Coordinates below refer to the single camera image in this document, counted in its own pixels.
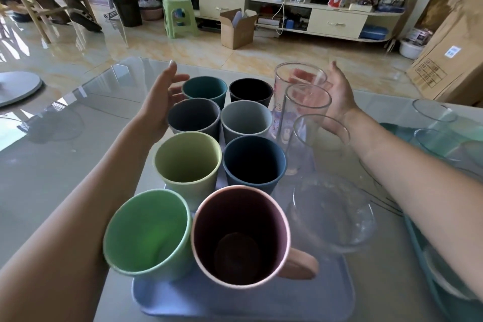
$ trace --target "glass table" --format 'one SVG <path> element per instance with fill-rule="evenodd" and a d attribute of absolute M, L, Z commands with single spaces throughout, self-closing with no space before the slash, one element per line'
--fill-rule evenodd
<path fill-rule="evenodd" d="M 38 107 L 35 112 L 14 106 L 0 115 L 0 265 L 95 166 L 167 65 L 130 57 L 47 108 L 40 108 L 33 98 L 27 105 Z M 178 71 L 216 76 L 228 84 L 252 77 L 189 65 L 179 65 Z M 273 84 L 272 78 L 260 79 Z M 377 121 L 411 126 L 405 114 L 411 109 L 410 99 L 360 91 L 354 95 L 358 105 Z M 483 117 L 481 109 L 450 106 L 472 119 Z M 168 130 L 162 141 L 170 136 Z M 349 320 L 443 321 L 419 269 L 399 207 L 355 156 L 351 160 L 351 170 L 341 171 L 375 196 L 378 230 L 367 248 L 346 257 L 355 288 L 355 309 Z M 152 158 L 148 158 L 136 192 L 162 185 Z M 95 320 L 158 319 L 140 313 L 131 298 L 130 278 L 110 272 Z"/>

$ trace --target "mug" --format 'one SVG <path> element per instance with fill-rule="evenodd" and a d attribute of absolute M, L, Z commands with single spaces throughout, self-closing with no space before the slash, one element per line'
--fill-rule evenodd
<path fill-rule="evenodd" d="M 221 165 L 218 142 L 205 133 L 179 133 L 158 148 L 154 166 L 166 183 L 188 203 L 191 211 L 214 191 Z"/>
<path fill-rule="evenodd" d="M 228 185 L 246 185 L 270 194 L 287 169 L 284 151 L 260 136 L 240 136 L 225 148 Z"/>
<path fill-rule="evenodd" d="M 215 283 L 250 289 L 276 275 L 313 279 L 319 264 L 290 247 L 290 228 L 270 195 L 248 186 L 221 188 L 199 206 L 191 229 L 196 263 Z"/>
<path fill-rule="evenodd" d="M 176 192 L 142 192 L 112 216 L 104 234 L 104 258 L 123 275 L 179 279 L 194 264 L 191 223 L 188 204 Z"/>
<path fill-rule="evenodd" d="M 181 91 L 188 98 L 208 98 L 225 107 L 226 83 L 214 76 L 196 76 L 184 82 Z"/>
<path fill-rule="evenodd" d="M 268 108 L 258 102 L 236 101 L 221 111 L 225 143 L 243 135 L 264 136 L 272 125 Z"/>
<path fill-rule="evenodd" d="M 247 100 L 261 103 L 265 107 L 270 104 L 273 88 L 269 83 L 256 78 L 238 79 L 228 87 L 232 102 Z"/>
<path fill-rule="evenodd" d="M 220 107 L 206 98 L 186 99 L 168 112 L 168 125 L 174 134 L 199 131 L 220 140 Z"/>

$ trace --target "drawer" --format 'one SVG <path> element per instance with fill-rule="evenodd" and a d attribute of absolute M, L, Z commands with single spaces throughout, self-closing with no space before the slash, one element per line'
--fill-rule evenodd
<path fill-rule="evenodd" d="M 307 32 L 359 38 L 366 19 L 364 14 L 312 9 Z"/>
<path fill-rule="evenodd" d="M 244 0 L 199 0 L 200 17 L 218 19 L 220 12 L 241 8 L 245 12 Z"/>

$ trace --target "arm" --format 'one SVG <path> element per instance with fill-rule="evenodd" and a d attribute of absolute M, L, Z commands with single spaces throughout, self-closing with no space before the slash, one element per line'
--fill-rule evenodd
<path fill-rule="evenodd" d="M 183 99 L 189 76 L 170 63 L 140 112 L 88 176 L 0 270 L 0 316 L 6 321 L 93 320 L 109 268 L 102 238 L 114 212 L 134 195 L 152 145 Z"/>
<path fill-rule="evenodd" d="M 399 206 L 467 285 L 483 299 L 483 184 L 392 135 L 355 104 L 332 63 L 328 115 Z"/>

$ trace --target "pink mug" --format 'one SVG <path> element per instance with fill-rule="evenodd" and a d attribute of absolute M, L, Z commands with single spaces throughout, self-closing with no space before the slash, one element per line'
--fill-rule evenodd
<path fill-rule="evenodd" d="M 316 258 L 290 247 L 290 227 L 275 200 L 243 185 L 224 187 L 202 202 L 191 248 L 203 273 L 227 288 L 255 288 L 276 275 L 313 279 L 319 271 Z"/>

